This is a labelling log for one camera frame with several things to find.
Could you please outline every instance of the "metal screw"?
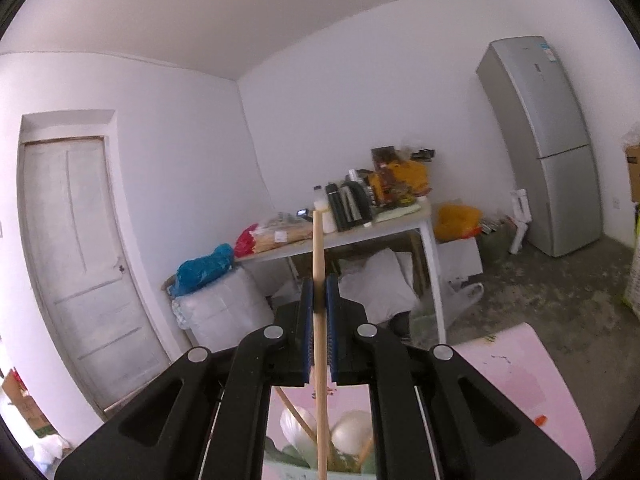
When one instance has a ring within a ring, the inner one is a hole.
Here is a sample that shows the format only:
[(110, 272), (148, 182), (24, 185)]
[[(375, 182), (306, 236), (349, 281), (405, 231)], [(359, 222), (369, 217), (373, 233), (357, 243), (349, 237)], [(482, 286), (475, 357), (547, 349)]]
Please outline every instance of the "metal screw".
[(269, 325), (262, 332), (267, 339), (280, 339), (284, 335), (284, 330), (278, 325)]
[(437, 345), (433, 349), (433, 356), (440, 361), (448, 361), (453, 357), (453, 350), (447, 345)]
[(378, 333), (378, 329), (371, 323), (363, 323), (358, 327), (358, 334), (362, 337), (373, 337)]
[(209, 351), (202, 346), (196, 346), (196, 348), (192, 348), (189, 350), (187, 354), (187, 359), (192, 363), (201, 363), (204, 359), (209, 355)]

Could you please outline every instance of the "yellow plastic bag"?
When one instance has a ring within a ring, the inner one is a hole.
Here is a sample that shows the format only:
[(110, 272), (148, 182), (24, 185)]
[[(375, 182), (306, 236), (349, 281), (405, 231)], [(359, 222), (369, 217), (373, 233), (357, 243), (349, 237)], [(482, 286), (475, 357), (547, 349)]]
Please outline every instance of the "yellow plastic bag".
[(438, 212), (438, 223), (433, 233), (441, 242), (470, 238), (479, 233), (478, 222), (482, 211), (468, 205), (444, 204)]

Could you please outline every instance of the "wooden stick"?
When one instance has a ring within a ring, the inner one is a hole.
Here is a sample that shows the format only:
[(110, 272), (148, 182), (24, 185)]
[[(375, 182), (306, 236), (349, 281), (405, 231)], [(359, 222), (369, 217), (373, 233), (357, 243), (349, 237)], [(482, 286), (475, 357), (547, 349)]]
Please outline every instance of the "wooden stick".
[(318, 437), (316, 436), (316, 432), (311, 429), (311, 427), (305, 422), (305, 419), (302, 418), (302, 415), (298, 412), (296, 407), (291, 403), (289, 397), (282, 391), (282, 388), (279, 386), (275, 387), (276, 393), (280, 397), (282, 403), (287, 407), (287, 409), (291, 412), (291, 415), (297, 420), (298, 424), (302, 426), (302, 429), (305, 430), (305, 433), (308, 434), (309, 438), (314, 442), (318, 442)]
[(362, 468), (362, 463), (367, 459), (367, 456), (371, 454), (373, 450), (373, 435), (367, 440), (367, 443), (362, 447), (362, 451), (358, 455), (358, 459), (356, 460), (356, 471), (360, 471)]
[(314, 383), (318, 421), (318, 480), (326, 480), (329, 454), (329, 418), (326, 410), (326, 309), (324, 306), (324, 239), (322, 212), (314, 211)]

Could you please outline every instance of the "blue plastic bag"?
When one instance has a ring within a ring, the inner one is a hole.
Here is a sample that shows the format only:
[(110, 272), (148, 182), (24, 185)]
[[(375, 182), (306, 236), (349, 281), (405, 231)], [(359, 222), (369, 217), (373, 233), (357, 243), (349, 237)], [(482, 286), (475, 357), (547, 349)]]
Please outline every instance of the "blue plastic bag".
[(173, 298), (191, 294), (228, 273), (233, 262), (233, 248), (221, 244), (209, 256), (188, 260), (178, 267), (175, 283), (167, 288), (167, 292)]

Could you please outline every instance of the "white wall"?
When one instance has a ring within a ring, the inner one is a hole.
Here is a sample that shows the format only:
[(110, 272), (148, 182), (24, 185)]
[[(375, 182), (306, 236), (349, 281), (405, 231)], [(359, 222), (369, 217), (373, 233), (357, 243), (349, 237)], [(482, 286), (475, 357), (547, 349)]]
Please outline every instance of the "white wall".
[(189, 345), (159, 286), (183, 260), (232, 244), (271, 204), (234, 82), (98, 54), (7, 54), (0, 103), (0, 333), (36, 402), (77, 444), (100, 419), (66, 371), (31, 290), (16, 205), (22, 115), (115, 110), (105, 133), (116, 215), (172, 358)]
[(436, 149), (434, 201), (511, 210), (513, 171), (476, 76), (487, 44), (528, 29), (486, 0), (401, 0), (290, 46), (239, 81), (262, 176), (277, 209), (316, 184), (370, 168), (370, 149)]
[[(640, 120), (640, 51), (608, 0), (494, 0), (562, 60), (580, 101), (600, 178), (604, 231), (634, 243), (620, 137)], [(614, 202), (620, 202), (616, 209)]]

